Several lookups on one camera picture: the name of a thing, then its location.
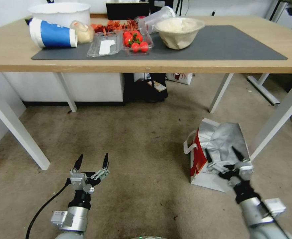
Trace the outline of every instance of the plastic bag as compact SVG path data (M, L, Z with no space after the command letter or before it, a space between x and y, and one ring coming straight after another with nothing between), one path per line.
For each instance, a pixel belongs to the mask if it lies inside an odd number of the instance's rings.
M93 41L95 31L91 26L79 21L72 21L70 28L75 30L79 44Z

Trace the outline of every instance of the bowl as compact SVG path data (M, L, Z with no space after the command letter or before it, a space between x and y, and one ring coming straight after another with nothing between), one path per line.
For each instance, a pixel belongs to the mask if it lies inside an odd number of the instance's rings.
M69 28L72 21L77 20L90 25L90 5L76 2L40 4L28 10L33 17Z
M163 43L175 50L189 46L205 23L194 18L168 18L155 25Z

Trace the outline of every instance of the bag handle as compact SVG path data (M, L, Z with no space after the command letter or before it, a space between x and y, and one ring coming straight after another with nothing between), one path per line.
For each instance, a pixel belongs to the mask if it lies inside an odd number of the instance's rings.
M195 134L196 132L197 132L197 130L192 131L192 132L188 135L186 141L184 141L184 143L183 143L183 153L184 153L184 154L188 154L188 153L189 153L191 150L193 150L194 148L197 148L197 149L198 149L198 145L195 144L195 143L192 144L192 145L188 148L188 139L189 139L190 136L192 136L192 135Z

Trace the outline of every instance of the red food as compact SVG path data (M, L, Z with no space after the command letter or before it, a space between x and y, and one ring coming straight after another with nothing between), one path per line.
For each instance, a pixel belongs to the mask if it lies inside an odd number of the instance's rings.
M141 34L140 34L139 31L134 30L134 31L132 31L132 36L133 36L134 38L137 38L137 37L141 36Z
M130 35L129 37L126 37L124 40L124 45L130 47L130 45L133 43L133 36Z
M134 20L128 19L127 24L120 24L120 21L110 20L107 23L107 26L103 26L101 24L91 24L92 28L94 28L95 32L103 32L104 29L106 32L112 32L114 30L126 29L129 31L133 31L138 29L137 23Z
M147 52L149 49L149 45L147 42L143 41L142 43L140 43L140 50L142 52Z
M135 42L135 43L132 44L132 50L133 50L133 52L138 52L139 49L140 49L140 46L139 46L138 43Z
M127 37L131 37L132 35L130 34L130 32L124 32L124 39L126 39Z
M135 41L140 44L141 42L143 42L143 36L140 35L140 36L135 37Z

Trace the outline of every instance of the shopping bag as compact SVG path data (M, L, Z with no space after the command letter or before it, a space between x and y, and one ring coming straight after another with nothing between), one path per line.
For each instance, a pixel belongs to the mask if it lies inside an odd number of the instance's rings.
M190 146L188 146L189 139L192 139ZM192 131L183 143L183 152L190 153L190 183L222 192L229 190L226 180L208 170L204 149L208 150L214 162L223 166L239 162L232 146L246 160L250 160L239 124L219 124L204 118L199 128Z
M166 73L167 80L190 85L193 73Z

